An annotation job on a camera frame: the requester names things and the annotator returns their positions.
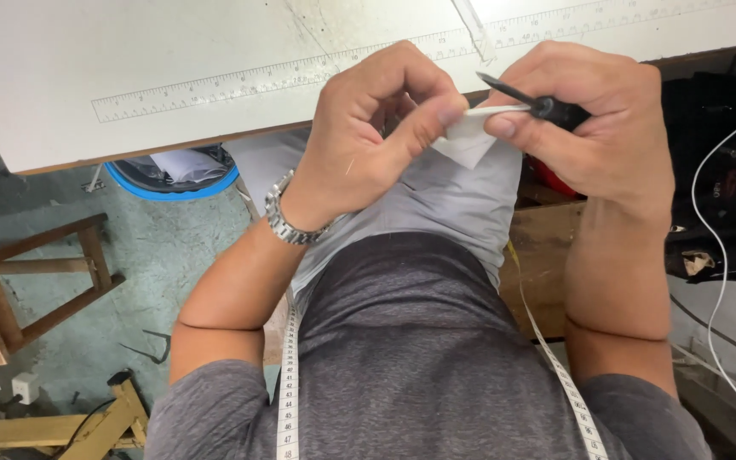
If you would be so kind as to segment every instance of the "person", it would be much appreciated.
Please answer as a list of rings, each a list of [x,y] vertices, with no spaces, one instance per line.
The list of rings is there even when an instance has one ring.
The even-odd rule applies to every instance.
[[[494,115],[484,128],[499,141],[466,170],[428,146],[467,100],[401,42],[334,76],[310,133],[226,145],[255,198],[271,189],[259,208],[269,217],[183,305],[147,460],[276,457],[280,395],[270,404],[262,328],[290,283],[304,312],[301,458],[595,458],[496,290],[520,152],[589,197],[565,268],[566,349],[608,458],[710,458],[678,402],[667,342],[674,179],[658,71],[543,42],[501,79],[593,117],[566,132]],[[511,103],[493,92],[483,104]],[[388,118],[400,121],[383,138]],[[319,240],[292,244],[286,228]]]

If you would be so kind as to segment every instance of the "sleeve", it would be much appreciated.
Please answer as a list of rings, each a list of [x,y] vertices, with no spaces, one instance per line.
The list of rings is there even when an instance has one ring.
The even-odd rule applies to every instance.
[[[252,420],[269,404],[261,369],[210,362],[175,382],[149,418],[146,460],[234,458]]]
[[[589,410],[634,460],[707,459],[698,422],[678,400],[638,377],[608,374],[581,387]]]

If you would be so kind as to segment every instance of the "gray heathered shirt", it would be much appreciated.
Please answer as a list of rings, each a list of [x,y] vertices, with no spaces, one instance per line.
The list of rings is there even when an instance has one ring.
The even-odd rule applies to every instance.
[[[303,458],[588,458],[555,373],[463,247],[372,236],[311,289],[299,332]],[[657,386],[605,375],[579,390],[609,458],[710,458],[698,424]],[[259,367],[207,364],[155,404],[145,458],[270,460],[278,404]]]

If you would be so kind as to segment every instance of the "white table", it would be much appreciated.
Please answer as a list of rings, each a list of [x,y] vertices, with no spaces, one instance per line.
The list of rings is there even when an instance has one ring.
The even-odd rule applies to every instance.
[[[736,0],[0,0],[0,153],[33,173],[310,120],[328,75],[413,41],[463,92],[545,38],[637,60],[736,46]]]

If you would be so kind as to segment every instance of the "silver watch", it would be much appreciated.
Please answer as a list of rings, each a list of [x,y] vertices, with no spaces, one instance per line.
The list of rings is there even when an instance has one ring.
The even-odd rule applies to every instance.
[[[294,170],[290,170],[280,181],[271,186],[271,190],[266,194],[266,219],[271,231],[284,242],[293,245],[310,245],[319,240],[323,233],[328,232],[331,223],[316,232],[303,232],[285,221],[283,210],[280,208],[280,197],[293,177]]]

